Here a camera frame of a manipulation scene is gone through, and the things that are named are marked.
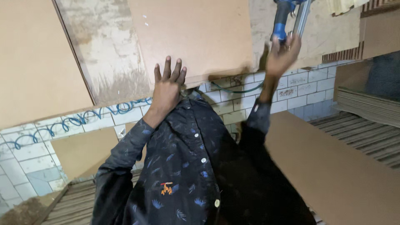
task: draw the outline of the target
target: wall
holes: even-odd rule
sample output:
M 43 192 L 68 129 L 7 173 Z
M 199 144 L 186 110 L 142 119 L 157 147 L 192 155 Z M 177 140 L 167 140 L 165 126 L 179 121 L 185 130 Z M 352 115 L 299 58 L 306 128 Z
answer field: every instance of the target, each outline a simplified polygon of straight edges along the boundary
M 271 113 L 288 110 L 305 121 L 336 113 L 337 111 L 331 109 L 336 66 L 349 62 L 339 61 L 320 64 L 308 70 L 288 71 L 281 78 L 273 97 Z M 249 90 L 259 85 L 263 79 L 263 73 L 254 73 L 218 80 L 216 83 L 230 90 Z M 199 87 L 199 91 L 221 116 L 229 132 L 236 133 L 235 123 L 247 118 L 261 89 L 244 94 L 231 94 L 205 83 Z M 59 191 L 70 181 L 62 170 L 51 140 L 106 127 L 114 127 L 117 137 L 121 139 L 125 134 L 125 124 L 140 120 L 149 107 L 145 102 L 134 104 L 130 112 L 122 115 L 114 115 L 103 108 L 101 119 L 89 114 L 85 117 L 87 123 L 80 126 L 67 121 L 66 124 L 70 128 L 68 132 L 65 132 L 60 124 L 55 125 L 54 137 L 41 129 L 59 123 L 66 117 L 78 119 L 78 116 L 75 114 L 56 117 L 0 131 L 0 215 L 12 208 L 13 204 L 19 204 L 37 195 L 43 196 Z M 115 112 L 116 105 L 110 106 L 110 109 Z M 32 137 L 25 136 L 18 140 L 19 144 L 24 145 L 21 149 L 16 149 L 10 143 L 1 145 L 4 141 L 15 141 L 21 135 L 32 135 L 35 132 L 38 132 L 38 143 L 33 143 Z

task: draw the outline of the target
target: wooden plank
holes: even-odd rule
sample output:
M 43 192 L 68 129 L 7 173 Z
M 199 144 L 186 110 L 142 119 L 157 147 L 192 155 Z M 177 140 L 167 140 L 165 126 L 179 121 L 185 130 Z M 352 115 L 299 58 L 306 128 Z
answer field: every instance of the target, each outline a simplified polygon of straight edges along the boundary
M 52 1 L 2 1 L 0 27 L 0 129 L 93 106 Z
M 69 179 L 96 174 L 118 144 L 113 127 L 51 141 Z

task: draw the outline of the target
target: finger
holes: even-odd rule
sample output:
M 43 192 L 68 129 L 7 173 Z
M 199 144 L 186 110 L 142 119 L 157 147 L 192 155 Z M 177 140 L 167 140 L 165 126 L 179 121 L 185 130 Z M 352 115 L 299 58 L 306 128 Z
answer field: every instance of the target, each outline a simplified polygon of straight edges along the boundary
M 165 58 L 164 73 L 162 74 L 162 80 L 168 80 L 171 76 L 171 57 Z
M 154 79 L 156 80 L 156 83 L 161 80 L 160 65 L 158 65 L 158 63 L 156 64 L 156 67 L 154 67 Z
M 179 58 L 176 61 L 175 69 L 172 72 L 172 75 L 171 75 L 171 78 L 170 78 L 171 81 L 175 82 L 178 79 L 181 67 L 182 67 L 182 60 Z
M 279 46 L 278 37 L 277 36 L 272 37 L 271 53 L 274 55 L 278 55 L 279 47 L 280 46 Z
M 184 84 L 185 83 L 186 72 L 187 72 L 187 68 L 186 68 L 186 66 L 184 66 L 182 68 L 182 71 L 180 72 L 180 75 L 179 75 L 178 79 L 176 80 L 176 82 L 178 84 Z

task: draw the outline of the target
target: corrugated cardboard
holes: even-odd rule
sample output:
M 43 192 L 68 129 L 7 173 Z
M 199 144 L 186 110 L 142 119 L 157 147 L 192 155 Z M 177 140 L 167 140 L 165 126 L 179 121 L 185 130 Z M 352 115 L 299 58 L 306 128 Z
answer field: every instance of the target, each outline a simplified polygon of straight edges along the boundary
M 207 74 L 238 68 L 238 73 L 250 71 L 252 40 L 247 1 L 129 0 L 128 3 L 151 83 L 154 83 L 154 66 L 159 63 L 162 73 L 167 55 L 171 56 L 173 66 L 178 57 L 182 59 L 188 68 L 187 83 L 206 80 Z M 202 75 L 206 78 L 193 78 Z
M 61 166 L 72 180 L 96 174 L 118 144 L 113 127 L 51 141 Z
M 51 0 L 0 6 L 0 129 L 93 106 Z
M 289 112 L 271 115 L 266 146 L 327 224 L 400 224 L 400 173 Z

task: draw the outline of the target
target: hand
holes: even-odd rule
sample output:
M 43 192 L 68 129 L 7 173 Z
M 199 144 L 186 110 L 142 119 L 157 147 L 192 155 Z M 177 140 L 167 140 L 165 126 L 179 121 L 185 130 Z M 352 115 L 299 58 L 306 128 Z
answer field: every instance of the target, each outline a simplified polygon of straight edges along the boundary
M 271 51 L 267 57 L 266 76 L 281 77 L 284 72 L 297 60 L 301 47 L 298 35 L 288 35 L 285 45 L 279 44 L 276 36 L 272 39 Z
M 158 63 L 154 68 L 156 84 L 153 92 L 153 102 L 143 120 L 152 128 L 156 128 L 180 101 L 180 87 L 185 82 L 186 67 L 182 67 L 182 60 L 176 61 L 175 69 L 171 74 L 171 57 L 165 59 L 164 73 L 161 77 Z

